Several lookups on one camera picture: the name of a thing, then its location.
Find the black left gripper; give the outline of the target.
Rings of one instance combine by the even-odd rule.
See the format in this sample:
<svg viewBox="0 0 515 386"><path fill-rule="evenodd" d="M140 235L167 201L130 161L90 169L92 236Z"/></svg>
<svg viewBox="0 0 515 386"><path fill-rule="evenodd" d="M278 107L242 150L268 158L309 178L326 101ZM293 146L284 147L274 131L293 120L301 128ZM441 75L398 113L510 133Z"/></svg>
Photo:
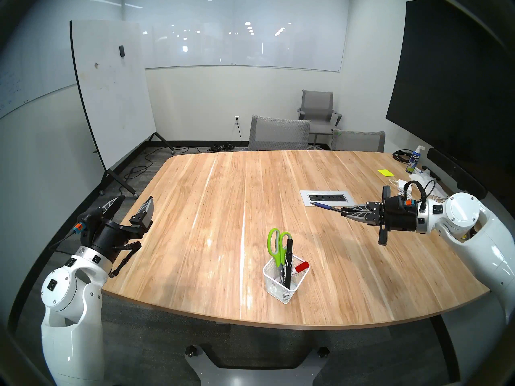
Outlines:
<svg viewBox="0 0 515 386"><path fill-rule="evenodd" d="M92 242L89 243L89 248L109 261L116 261L122 251L137 252L140 249L140 242L129 243L129 241L139 240L140 234L147 233L152 226L153 196L150 196L130 218L131 226L120 225L113 221L125 198L124 195L120 195L102 206L102 223L95 232Z"/></svg>

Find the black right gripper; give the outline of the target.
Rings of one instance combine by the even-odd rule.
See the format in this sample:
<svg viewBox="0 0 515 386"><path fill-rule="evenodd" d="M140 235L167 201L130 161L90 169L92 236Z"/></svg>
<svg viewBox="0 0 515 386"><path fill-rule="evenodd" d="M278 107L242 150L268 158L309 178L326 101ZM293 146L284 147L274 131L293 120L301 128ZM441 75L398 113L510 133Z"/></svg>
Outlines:
<svg viewBox="0 0 515 386"><path fill-rule="evenodd" d="M366 202L342 207L348 220L379 224L379 245L387 245L390 231L414 232L417 227L417 201L402 196L391 197L390 186L383 186L381 202Z"/></svg>

